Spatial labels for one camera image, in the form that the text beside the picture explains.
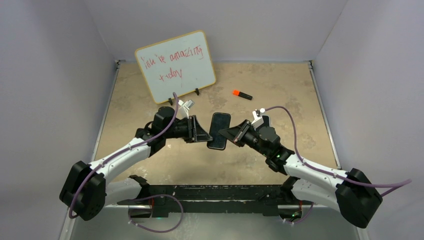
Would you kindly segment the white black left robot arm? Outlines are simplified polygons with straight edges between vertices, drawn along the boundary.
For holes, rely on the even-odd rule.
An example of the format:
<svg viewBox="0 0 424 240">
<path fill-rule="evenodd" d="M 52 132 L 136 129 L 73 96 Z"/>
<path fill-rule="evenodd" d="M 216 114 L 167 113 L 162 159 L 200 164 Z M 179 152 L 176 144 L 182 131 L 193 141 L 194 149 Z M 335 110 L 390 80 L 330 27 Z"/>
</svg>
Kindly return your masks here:
<svg viewBox="0 0 424 240">
<path fill-rule="evenodd" d="M 69 217 L 84 221 L 94 218 L 106 205 L 111 180 L 153 156 L 166 145 L 167 139 L 183 139 L 189 144 L 213 140 L 195 115 L 178 119 L 177 112 L 169 106 L 160 107 L 153 120 L 138 128 L 134 138 L 119 150 L 91 163 L 75 163 L 59 194 L 59 199 L 69 208 Z"/>
</svg>

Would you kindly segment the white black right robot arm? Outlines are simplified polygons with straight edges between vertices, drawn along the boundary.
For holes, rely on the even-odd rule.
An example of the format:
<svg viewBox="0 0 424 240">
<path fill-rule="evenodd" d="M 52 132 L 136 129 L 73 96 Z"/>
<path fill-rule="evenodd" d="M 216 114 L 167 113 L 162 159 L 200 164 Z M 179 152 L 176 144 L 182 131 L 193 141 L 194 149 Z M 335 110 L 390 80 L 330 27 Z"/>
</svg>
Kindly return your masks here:
<svg viewBox="0 0 424 240">
<path fill-rule="evenodd" d="M 339 212 L 352 225 L 365 229 L 383 202 L 362 171 L 338 170 L 300 160 L 293 150 L 281 144 L 281 138 L 271 126 L 256 130 L 245 120 L 218 133 L 239 147 L 254 149 L 266 158 L 271 170 L 289 177 L 288 185 L 280 191 L 282 200 L 288 204 L 301 200 L 323 205 Z"/>
</svg>

